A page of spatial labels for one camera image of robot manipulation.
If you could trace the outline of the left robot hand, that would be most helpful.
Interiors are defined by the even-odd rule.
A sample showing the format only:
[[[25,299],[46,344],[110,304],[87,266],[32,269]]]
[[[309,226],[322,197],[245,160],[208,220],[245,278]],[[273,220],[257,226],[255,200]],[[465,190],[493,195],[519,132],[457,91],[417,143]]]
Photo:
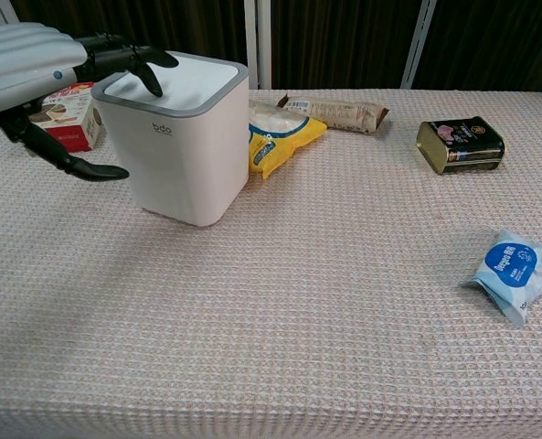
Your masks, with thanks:
[[[139,46],[127,37],[96,33],[73,37],[41,23],[0,26],[0,130],[32,155],[81,180],[122,180],[127,170],[95,165],[70,155],[51,134],[31,123],[50,94],[79,82],[97,82],[113,73],[130,72],[154,96],[163,94],[152,67],[175,68],[177,59],[154,46]]]

